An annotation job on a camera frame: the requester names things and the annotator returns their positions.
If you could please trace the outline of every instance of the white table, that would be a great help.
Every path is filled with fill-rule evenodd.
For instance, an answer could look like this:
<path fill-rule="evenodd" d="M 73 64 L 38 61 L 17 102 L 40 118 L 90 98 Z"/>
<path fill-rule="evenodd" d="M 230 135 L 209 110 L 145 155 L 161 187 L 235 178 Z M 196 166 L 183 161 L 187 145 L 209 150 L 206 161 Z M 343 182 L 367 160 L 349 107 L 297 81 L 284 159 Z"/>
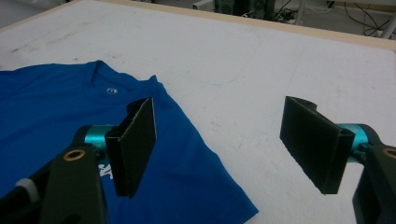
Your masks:
<path fill-rule="evenodd" d="M 297 17 L 294 24 L 299 25 L 301 24 L 301 19 L 303 18 L 304 9 L 307 0 L 300 0 L 299 10 L 297 11 Z M 343 0 L 343 2 L 353 2 L 353 3 L 365 3 L 365 4 L 376 4 L 376 5 L 384 5 L 384 6 L 396 6 L 396 1 L 394 0 Z M 392 20 L 389 22 L 387 28 L 381 35 L 381 38 L 388 39 L 392 32 L 396 28 L 396 12 L 393 15 Z"/>
<path fill-rule="evenodd" d="M 395 146 L 394 50 L 385 39 L 126 1 L 77 1 L 0 31 L 2 70 L 100 59 L 138 79 L 156 74 L 260 224 L 354 223 L 362 167 L 349 164 L 339 194 L 321 195 L 279 139 L 284 99 L 367 123 Z"/>

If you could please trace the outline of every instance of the blue t-shirt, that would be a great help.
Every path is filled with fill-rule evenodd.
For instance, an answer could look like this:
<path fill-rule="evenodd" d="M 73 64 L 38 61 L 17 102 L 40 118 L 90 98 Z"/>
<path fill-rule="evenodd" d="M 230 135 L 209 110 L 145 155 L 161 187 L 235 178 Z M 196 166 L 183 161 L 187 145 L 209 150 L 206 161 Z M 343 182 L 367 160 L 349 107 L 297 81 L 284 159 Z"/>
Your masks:
<path fill-rule="evenodd" d="M 138 81 L 104 62 L 0 71 L 0 197 L 65 150 L 83 125 L 118 125 L 152 97 L 157 141 L 136 195 L 116 196 L 99 164 L 111 223 L 242 223 L 257 208 L 156 77 Z"/>

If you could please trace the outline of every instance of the table surface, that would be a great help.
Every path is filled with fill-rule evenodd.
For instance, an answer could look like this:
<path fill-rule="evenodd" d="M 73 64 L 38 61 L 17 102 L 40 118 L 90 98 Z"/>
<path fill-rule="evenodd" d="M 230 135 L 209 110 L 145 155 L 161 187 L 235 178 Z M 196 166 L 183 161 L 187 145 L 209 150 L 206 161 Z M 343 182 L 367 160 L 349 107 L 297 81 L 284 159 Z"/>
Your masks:
<path fill-rule="evenodd" d="M 286 95 L 396 145 L 394 41 L 137 2 L 76 1 L 0 31 L 0 69 L 103 60 L 157 75 L 260 213 L 249 223 L 354 223 L 362 167 L 322 195 L 279 139 Z"/>

